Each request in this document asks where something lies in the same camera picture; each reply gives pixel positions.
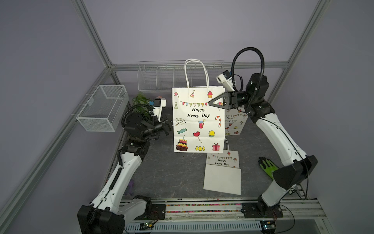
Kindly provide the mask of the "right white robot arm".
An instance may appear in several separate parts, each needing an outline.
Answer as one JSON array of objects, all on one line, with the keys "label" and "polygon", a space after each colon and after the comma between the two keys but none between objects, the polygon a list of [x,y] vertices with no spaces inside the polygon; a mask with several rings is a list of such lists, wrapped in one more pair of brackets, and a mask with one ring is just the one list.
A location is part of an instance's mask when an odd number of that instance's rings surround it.
[{"label": "right white robot arm", "polygon": [[226,110],[243,108],[243,113],[263,131],[280,157],[283,166],[271,171],[273,181],[258,199],[259,207],[274,207],[291,189],[309,180],[318,160],[297,145],[282,126],[274,108],[265,100],[269,88],[265,75],[253,74],[244,91],[234,90],[233,75],[228,71],[218,75],[216,80],[226,91],[208,104]]}]

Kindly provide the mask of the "white party paper bag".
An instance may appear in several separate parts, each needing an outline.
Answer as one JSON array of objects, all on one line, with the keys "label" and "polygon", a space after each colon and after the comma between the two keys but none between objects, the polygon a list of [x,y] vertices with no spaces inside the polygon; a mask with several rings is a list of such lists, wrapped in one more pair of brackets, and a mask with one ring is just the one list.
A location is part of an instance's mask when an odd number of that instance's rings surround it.
[{"label": "white party paper bag", "polygon": [[240,195],[239,152],[230,150],[228,140],[225,140],[225,145],[223,152],[213,152],[206,155],[203,188],[208,191]]}]

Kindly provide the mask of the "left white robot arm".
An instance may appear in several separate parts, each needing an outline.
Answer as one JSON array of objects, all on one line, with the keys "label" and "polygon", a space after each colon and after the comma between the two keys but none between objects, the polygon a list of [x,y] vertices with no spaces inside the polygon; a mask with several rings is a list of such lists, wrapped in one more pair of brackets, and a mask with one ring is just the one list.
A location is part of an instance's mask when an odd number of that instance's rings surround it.
[{"label": "left white robot arm", "polygon": [[153,120],[153,123],[149,123],[139,113],[131,113],[124,118],[123,129],[127,139],[116,154],[116,171],[99,195],[78,211],[78,222],[83,234],[121,234],[135,219],[152,216],[151,198],[135,196],[126,205],[120,204],[134,173],[148,152],[151,137],[161,132],[168,135],[173,129],[171,115],[165,118],[156,116]]}]

